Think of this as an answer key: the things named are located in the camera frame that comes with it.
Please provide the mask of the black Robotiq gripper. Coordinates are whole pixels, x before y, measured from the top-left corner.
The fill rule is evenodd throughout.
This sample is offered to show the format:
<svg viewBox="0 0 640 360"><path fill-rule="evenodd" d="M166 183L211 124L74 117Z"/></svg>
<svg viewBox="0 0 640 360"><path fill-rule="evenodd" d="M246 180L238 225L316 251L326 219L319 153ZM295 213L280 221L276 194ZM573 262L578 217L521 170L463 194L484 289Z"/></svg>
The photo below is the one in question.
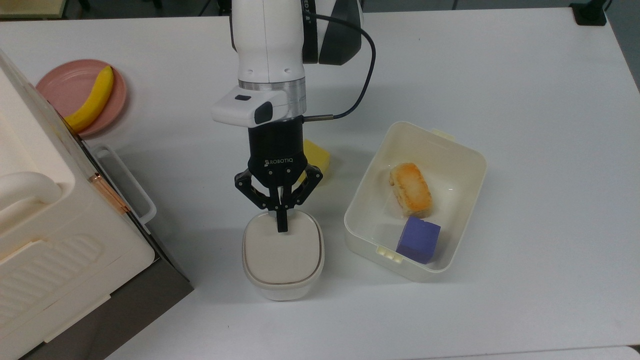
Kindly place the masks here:
<svg viewBox="0 0 640 360"><path fill-rule="evenodd" d="M289 230L288 211L302 205L323 178L320 168L307 165L304 157L303 123L302 117L295 117L249 128L248 170L234 177L236 189L256 207L275 212L279 233ZM303 182L293 189L303 171ZM253 177L270 189L269 196L253 186ZM283 205L276 189L279 187L283 187Z"/></svg>

